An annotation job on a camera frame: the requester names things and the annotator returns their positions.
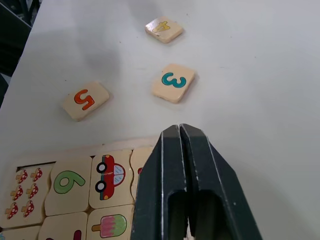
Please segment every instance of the car wheel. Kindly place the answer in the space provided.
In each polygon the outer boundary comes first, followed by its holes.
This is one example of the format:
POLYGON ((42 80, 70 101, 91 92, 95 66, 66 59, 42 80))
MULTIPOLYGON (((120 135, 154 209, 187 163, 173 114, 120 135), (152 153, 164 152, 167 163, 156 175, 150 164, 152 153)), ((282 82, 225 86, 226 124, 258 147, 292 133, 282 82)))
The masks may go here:
POLYGON ((106 170, 107 170, 107 164, 105 164, 104 162, 100 162, 96 166, 96 171, 100 174, 104 173, 106 170))
POLYGON ((102 193, 107 187, 107 184, 105 181, 98 181, 96 184, 95 184, 95 190, 98 192, 98 193, 102 193))

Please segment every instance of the popsicle illustration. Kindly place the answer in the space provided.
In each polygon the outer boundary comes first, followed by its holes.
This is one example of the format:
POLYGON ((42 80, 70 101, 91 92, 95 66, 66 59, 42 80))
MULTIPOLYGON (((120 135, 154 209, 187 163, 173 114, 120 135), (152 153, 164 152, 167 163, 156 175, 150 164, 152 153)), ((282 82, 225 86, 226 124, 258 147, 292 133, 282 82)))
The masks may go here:
POLYGON ((121 214, 103 216, 101 224, 93 225, 92 232, 100 231, 101 238, 111 238, 120 236, 127 228, 127 220, 121 214))

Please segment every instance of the red car illustration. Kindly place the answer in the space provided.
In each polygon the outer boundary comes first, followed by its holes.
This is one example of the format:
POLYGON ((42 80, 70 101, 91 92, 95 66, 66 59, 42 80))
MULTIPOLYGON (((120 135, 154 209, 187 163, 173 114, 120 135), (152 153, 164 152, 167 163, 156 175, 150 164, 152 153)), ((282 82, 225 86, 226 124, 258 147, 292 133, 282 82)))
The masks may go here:
POLYGON ((115 163, 111 155, 102 156, 96 171, 101 174, 101 180, 95 184, 95 190, 100 193, 100 200, 107 200, 113 196, 115 187, 125 180, 126 171, 123 166, 115 163))

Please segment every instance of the wooden puzzle board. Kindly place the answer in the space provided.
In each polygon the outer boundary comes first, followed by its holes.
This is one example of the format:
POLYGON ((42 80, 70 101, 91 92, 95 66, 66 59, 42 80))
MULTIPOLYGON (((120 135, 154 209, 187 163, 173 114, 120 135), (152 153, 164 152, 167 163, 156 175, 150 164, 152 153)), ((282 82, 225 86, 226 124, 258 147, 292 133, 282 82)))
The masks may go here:
POLYGON ((130 239, 135 203, 131 187, 134 178, 139 178, 138 169, 131 165, 143 167, 156 141, 157 138, 133 139, 87 149, 35 154, 14 162, 12 170, 19 168, 11 172, 0 205, 2 238, 130 239), (135 149, 137 153, 131 159, 135 149), (21 211, 26 202, 31 202, 31 206, 21 211), (25 231, 30 225, 40 228, 25 231))

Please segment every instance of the printed number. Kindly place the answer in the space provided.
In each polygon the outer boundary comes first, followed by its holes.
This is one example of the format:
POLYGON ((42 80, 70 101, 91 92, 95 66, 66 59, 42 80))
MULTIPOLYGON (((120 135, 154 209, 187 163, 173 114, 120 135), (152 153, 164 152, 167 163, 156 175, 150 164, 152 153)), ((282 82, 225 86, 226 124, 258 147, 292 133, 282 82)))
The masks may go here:
POLYGON ((169 30, 170 27, 167 25, 167 23, 168 23, 167 21, 159 22, 159 25, 156 26, 156 27, 152 30, 152 32, 154 32, 154 33, 159 33, 159 32, 163 32, 163 31, 165 31, 165 30, 169 30))
POLYGON ((76 230, 73 234, 73 240, 81 240, 81 236, 82 236, 82 232, 80 230, 76 230))
POLYGON ((74 171, 62 171, 56 176, 53 184, 53 188, 57 194, 66 194, 69 192, 75 182, 79 186, 83 186, 86 183, 86 180, 84 180, 79 174, 75 173, 74 171), (67 179, 68 183, 65 185, 61 185, 62 179, 67 179))
POLYGON ((82 94, 85 94, 85 93, 87 93, 87 92, 88 92, 87 89, 83 89, 83 90, 81 90, 80 92, 78 92, 78 93, 74 96, 74 101, 75 101, 75 103, 77 103, 77 104, 85 104, 85 103, 87 103, 86 105, 84 105, 84 106, 82 107, 82 110, 83 110, 83 111, 87 110, 87 109, 90 108, 93 104, 95 104, 94 99, 93 99, 90 95, 86 96, 84 99, 81 99, 81 98, 80 98, 80 96, 81 96, 82 94))
POLYGON ((162 83, 164 85, 173 85, 175 88, 182 88, 186 85, 187 80, 182 76, 180 77, 180 83, 177 82, 176 78, 173 78, 172 80, 168 80, 168 77, 172 77, 174 74, 172 72, 167 72, 165 75, 162 77, 162 83))

